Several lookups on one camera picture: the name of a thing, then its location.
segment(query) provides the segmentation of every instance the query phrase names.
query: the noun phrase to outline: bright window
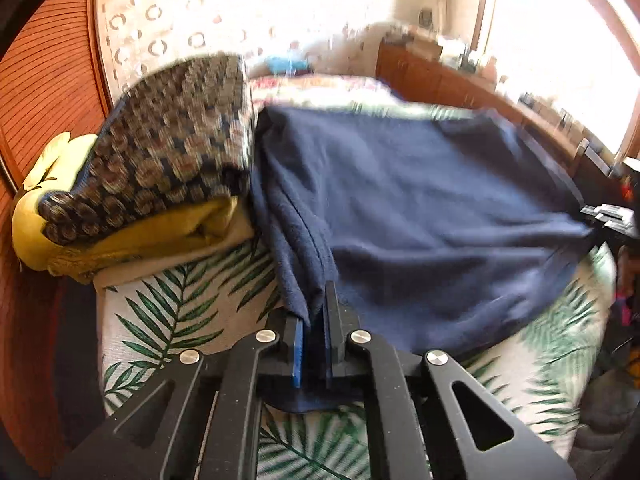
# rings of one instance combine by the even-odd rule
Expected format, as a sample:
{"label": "bright window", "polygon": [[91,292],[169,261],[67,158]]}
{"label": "bright window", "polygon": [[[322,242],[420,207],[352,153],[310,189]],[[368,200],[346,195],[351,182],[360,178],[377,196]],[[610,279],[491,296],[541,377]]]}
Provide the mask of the bright window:
{"label": "bright window", "polygon": [[495,0],[486,50],[522,91],[555,97],[618,150],[640,78],[587,0]]}

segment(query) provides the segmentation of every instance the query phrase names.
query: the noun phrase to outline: wooden cabinet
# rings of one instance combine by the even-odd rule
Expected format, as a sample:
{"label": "wooden cabinet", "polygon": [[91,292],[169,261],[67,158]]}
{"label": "wooden cabinet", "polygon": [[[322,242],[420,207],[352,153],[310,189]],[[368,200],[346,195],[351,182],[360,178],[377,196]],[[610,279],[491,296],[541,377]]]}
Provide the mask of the wooden cabinet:
{"label": "wooden cabinet", "polygon": [[436,64],[408,56],[399,75],[400,95],[416,103],[436,102],[442,71]]}
{"label": "wooden cabinet", "polygon": [[401,85],[401,75],[406,69],[405,53],[406,50],[400,46],[380,44],[376,77],[393,89]]}
{"label": "wooden cabinet", "polygon": [[438,88],[436,100],[432,102],[458,108],[472,108],[471,88],[462,78],[449,74],[444,75]]}
{"label": "wooden cabinet", "polygon": [[403,46],[380,43],[376,76],[407,101],[459,108],[494,108],[511,123],[535,129],[563,160],[571,161],[575,155],[575,146],[566,136],[532,110],[495,94],[478,76],[423,59]]}

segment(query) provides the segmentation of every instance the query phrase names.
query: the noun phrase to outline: navy blue fleece blanket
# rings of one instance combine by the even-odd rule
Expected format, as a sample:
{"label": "navy blue fleece blanket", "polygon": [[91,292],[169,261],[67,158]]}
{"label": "navy blue fleece blanket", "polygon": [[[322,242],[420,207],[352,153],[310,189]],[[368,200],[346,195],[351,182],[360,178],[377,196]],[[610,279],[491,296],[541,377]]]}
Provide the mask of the navy blue fleece blanket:
{"label": "navy blue fleece blanket", "polygon": [[492,112],[412,121],[267,107],[252,196],[286,308],[310,326],[337,282],[364,328],[453,355],[546,309],[590,248],[581,197]]}

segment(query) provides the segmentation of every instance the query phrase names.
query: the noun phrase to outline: patterned fabric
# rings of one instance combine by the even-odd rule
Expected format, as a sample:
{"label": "patterned fabric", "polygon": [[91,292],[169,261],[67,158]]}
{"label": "patterned fabric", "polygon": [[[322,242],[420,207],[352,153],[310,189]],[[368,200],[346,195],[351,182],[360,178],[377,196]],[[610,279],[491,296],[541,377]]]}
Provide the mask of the patterned fabric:
{"label": "patterned fabric", "polygon": [[251,80],[251,87],[256,113],[271,104],[414,120],[462,119],[473,116],[471,110],[464,108],[401,101],[391,95],[385,84],[368,77],[270,76]]}
{"label": "patterned fabric", "polygon": [[241,57],[197,57],[148,76],[107,118],[79,183],[40,200],[44,235],[95,242],[181,204],[246,194],[252,130]]}

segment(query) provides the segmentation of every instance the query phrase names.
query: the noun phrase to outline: silver screw head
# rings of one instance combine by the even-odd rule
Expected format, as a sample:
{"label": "silver screw head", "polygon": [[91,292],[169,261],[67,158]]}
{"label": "silver screw head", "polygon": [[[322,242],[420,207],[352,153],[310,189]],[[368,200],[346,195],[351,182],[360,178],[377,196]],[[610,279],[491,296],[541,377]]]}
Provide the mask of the silver screw head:
{"label": "silver screw head", "polygon": [[449,360],[449,356],[445,354],[442,350],[431,350],[427,352],[427,361],[432,365],[442,366],[446,364]]}
{"label": "silver screw head", "polygon": [[371,341],[371,334],[366,330],[354,330],[353,332],[351,332],[351,340],[354,343],[363,345],[364,343],[368,343],[369,341]]}
{"label": "silver screw head", "polygon": [[196,350],[185,350],[180,354],[180,362],[183,365],[192,365],[200,360],[200,354]]}
{"label": "silver screw head", "polygon": [[270,343],[271,341],[275,341],[276,333],[273,330],[258,330],[255,333],[255,338],[261,343]]}

